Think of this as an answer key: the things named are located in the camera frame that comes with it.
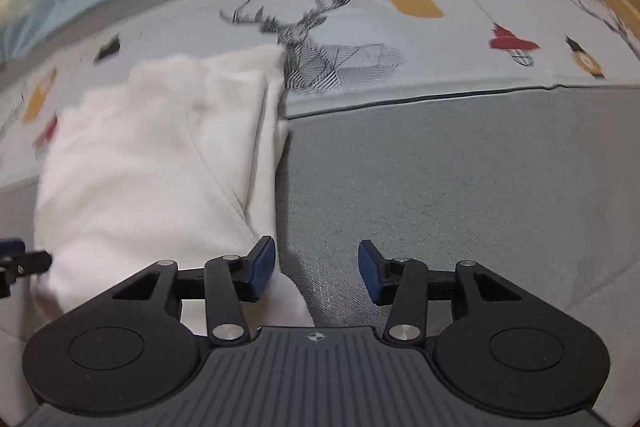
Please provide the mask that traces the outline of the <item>white small garment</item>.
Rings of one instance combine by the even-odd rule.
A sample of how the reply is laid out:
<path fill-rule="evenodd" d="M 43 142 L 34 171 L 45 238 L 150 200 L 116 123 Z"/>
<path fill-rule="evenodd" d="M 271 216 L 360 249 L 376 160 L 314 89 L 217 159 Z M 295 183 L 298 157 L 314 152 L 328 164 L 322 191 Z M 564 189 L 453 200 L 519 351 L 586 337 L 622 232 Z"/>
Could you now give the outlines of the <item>white small garment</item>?
<path fill-rule="evenodd" d="M 64 110 L 34 218 L 43 322 L 154 262 L 198 269 L 274 234 L 283 63 L 278 46 L 144 61 Z"/>

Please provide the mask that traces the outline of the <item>grey printed bed sheet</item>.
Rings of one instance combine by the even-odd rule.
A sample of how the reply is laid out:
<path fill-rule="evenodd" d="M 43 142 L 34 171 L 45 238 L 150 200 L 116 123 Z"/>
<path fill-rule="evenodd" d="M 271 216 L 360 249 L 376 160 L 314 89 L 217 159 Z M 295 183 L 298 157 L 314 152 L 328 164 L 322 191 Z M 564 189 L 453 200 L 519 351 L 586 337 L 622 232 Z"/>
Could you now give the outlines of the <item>grey printed bed sheet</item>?
<path fill-rule="evenodd" d="M 273 44 L 318 1 L 110 0 L 1 69 L 1 228 L 32 236 L 47 124 L 172 54 Z M 347 264 L 370 237 L 436 268 L 471 257 L 600 333 L 597 403 L 639 416 L 639 21 L 613 0 L 349 0 L 302 35 L 324 83 L 290 88 L 283 271 L 323 325 L 380 323 Z"/>

